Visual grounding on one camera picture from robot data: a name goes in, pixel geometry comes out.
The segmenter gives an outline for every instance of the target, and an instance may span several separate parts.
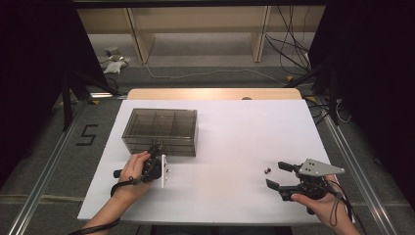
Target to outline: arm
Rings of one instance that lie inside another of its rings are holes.
[[[143,162],[150,157],[150,154],[143,152],[141,154],[132,155],[121,172],[118,182],[127,181],[129,177],[138,178],[143,169]],[[124,212],[150,188],[150,183],[139,183],[138,185],[127,185],[116,189],[113,196],[105,203],[105,205],[89,220],[83,228],[99,226],[111,223],[120,218]],[[111,229],[91,233],[95,235],[110,234]]]
[[[326,179],[334,181],[334,182],[337,181],[333,175],[327,175]],[[320,200],[312,200],[301,194],[293,194],[291,198],[293,199],[293,201],[298,202],[312,209],[317,215],[318,219],[320,219],[320,221],[324,225],[331,228],[336,234],[338,235],[359,234],[357,229],[354,227],[353,223],[348,218],[347,212],[346,212],[346,206],[342,201],[339,202],[339,206],[337,208],[337,223],[335,221],[334,215],[330,217],[333,204],[336,201],[335,196],[333,196],[332,194],[328,193],[324,198]]]

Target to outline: gray floor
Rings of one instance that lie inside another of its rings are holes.
[[[97,56],[104,61],[104,49],[116,45],[121,55],[131,60],[129,67],[121,74],[108,74],[127,91],[134,87],[281,87],[286,82],[288,72],[281,70],[279,55],[269,45],[264,47],[261,63],[254,63],[246,34],[166,34],[158,35],[148,62],[154,76],[147,68],[139,65],[128,35],[91,35]],[[304,37],[310,44],[312,33]],[[296,56],[287,48],[287,54]],[[288,71],[300,71],[288,61],[282,65]],[[238,71],[246,68],[256,71]],[[189,73],[212,73],[183,78],[156,78],[157,76],[179,76]],[[300,87],[302,94],[309,94],[309,85]],[[67,234],[80,228],[83,222],[76,219],[82,200],[95,173],[98,161],[115,121],[121,100],[103,99],[98,104],[88,105],[80,114],[74,126],[69,143],[63,152],[47,188],[34,211],[24,234]],[[38,140],[33,144],[32,155],[21,160],[6,184],[0,191],[0,234],[7,234],[27,196],[30,194],[44,166],[48,163],[63,131],[63,107],[60,101],[55,113],[42,126]],[[328,121],[317,125],[318,132],[333,165],[341,166],[350,172],[345,157],[329,128]],[[79,146],[89,139],[81,137],[85,125],[94,124],[88,131],[96,135],[91,146]],[[397,234],[413,234],[415,213],[396,187],[391,176],[381,165],[375,164],[373,150],[367,143],[364,133],[354,122],[340,124],[340,130],[354,156],[363,168],[376,196],[397,229]],[[368,234],[381,234],[379,224],[370,211],[367,202],[350,173],[339,175],[351,203],[358,212]],[[135,234],[137,224],[121,224],[113,234]],[[320,224],[293,226],[293,233],[332,234]]]

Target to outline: transparent plastic box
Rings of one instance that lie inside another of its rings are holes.
[[[162,142],[167,156],[196,157],[198,120],[196,110],[133,109],[122,134],[131,154]]]

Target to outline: white table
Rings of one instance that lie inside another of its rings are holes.
[[[197,156],[167,157],[166,188],[150,192],[121,218],[142,224],[298,225],[319,223],[304,206],[283,202],[265,178],[297,185],[278,162],[311,158],[329,164],[304,100],[125,100],[78,219],[87,220],[110,197],[115,169],[129,153],[121,135],[133,108],[198,110]]]

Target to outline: human hand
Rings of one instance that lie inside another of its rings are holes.
[[[337,182],[334,175],[326,175],[325,179],[327,181]],[[347,234],[358,234],[357,230],[354,228],[354,225],[348,218],[346,205],[342,201],[339,201],[337,209],[333,211],[332,214],[332,209],[336,202],[336,197],[334,195],[328,193],[322,199],[312,200],[302,194],[293,194],[291,199],[314,211],[318,219],[324,225],[333,229],[336,234],[345,234],[345,232]]]
[[[143,162],[150,157],[147,151],[140,154],[134,154],[126,163],[124,169],[121,171],[118,182],[128,181],[130,177],[134,179],[141,176],[143,171]],[[145,195],[150,189],[151,183],[140,182],[137,185],[126,185],[119,187],[115,190],[113,198],[120,200],[127,207],[131,206],[143,195]]]

